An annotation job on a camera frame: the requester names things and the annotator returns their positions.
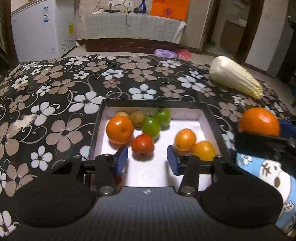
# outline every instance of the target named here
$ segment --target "red tomato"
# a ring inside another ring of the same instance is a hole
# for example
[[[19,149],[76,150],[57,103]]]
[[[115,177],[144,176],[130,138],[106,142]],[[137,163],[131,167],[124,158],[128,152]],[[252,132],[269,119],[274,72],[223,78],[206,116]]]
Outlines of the red tomato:
[[[154,142],[151,136],[141,134],[132,141],[131,149],[136,155],[144,156],[154,151]]]

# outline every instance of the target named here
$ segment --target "doorway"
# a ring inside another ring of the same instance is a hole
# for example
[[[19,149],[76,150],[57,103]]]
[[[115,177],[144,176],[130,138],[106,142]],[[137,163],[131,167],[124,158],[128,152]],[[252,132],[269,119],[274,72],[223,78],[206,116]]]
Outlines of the doorway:
[[[244,63],[260,21],[264,0],[214,0],[203,51]]]

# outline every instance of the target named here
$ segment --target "tray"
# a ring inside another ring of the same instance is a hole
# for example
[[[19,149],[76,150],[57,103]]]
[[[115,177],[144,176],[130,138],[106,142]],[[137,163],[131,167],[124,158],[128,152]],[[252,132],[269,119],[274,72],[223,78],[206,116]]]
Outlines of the tray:
[[[169,108],[172,121],[170,127],[161,130],[159,138],[155,141],[154,155],[149,158],[140,159],[134,156],[128,143],[128,161],[124,168],[125,186],[132,187],[167,187],[173,186],[176,191],[180,186],[182,175],[175,176],[167,161],[167,147],[173,145],[175,135],[184,128],[192,129],[197,141],[207,140],[215,148],[216,154],[223,155],[230,159],[228,150],[224,144],[220,128],[211,115],[211,112],[204,102],[170,101],[170,100],[125,100],[106,99],[102,102],[98,112],[89,159],[98,155],[114,154],[120,145],[109,141],[106,134],[106,125],[119,111],[129,114],[136,110],[144,114],[154,114],[158,108]],[[133,137],[142,134],[140,128],[134,130]],[[211,175],[201,175],[199,191],[205,190],[212,184]]]

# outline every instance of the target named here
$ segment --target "screw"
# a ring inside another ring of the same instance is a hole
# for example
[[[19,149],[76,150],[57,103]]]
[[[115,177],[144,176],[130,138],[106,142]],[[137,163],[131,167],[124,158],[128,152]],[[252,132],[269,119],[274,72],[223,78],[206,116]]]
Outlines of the screw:
[[[195,192],[195,188],[194,187],[190,187],[190,186],[185,186],[181,188],[181,192],[184,194],[192,194]]]
[[[110,194],[114,191],[114,188],[110,186],[103,186],[99,189],[99,191],[103,194]]]

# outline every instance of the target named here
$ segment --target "orange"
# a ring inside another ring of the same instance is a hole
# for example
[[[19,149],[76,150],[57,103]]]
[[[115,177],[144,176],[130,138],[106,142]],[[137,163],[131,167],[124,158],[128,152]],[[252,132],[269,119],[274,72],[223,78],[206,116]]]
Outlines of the orange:
[[[198,156],[202,161],[213,161],[216,152],[210,142],[201,141],[193,146],[192,154]]]
[[[261,107],[248,109],[239,121],[239,132],[258,135],[279,136],[278,119],[268,110]]]
[[[195,142],[195,133],[190,129],[183,129],[177,133],[174,146],[179,151],[189,151]]]
[[[126,144],[133,135],[133,123],[129,118],[116,115],[108,122],[106,133],[111,142]]]

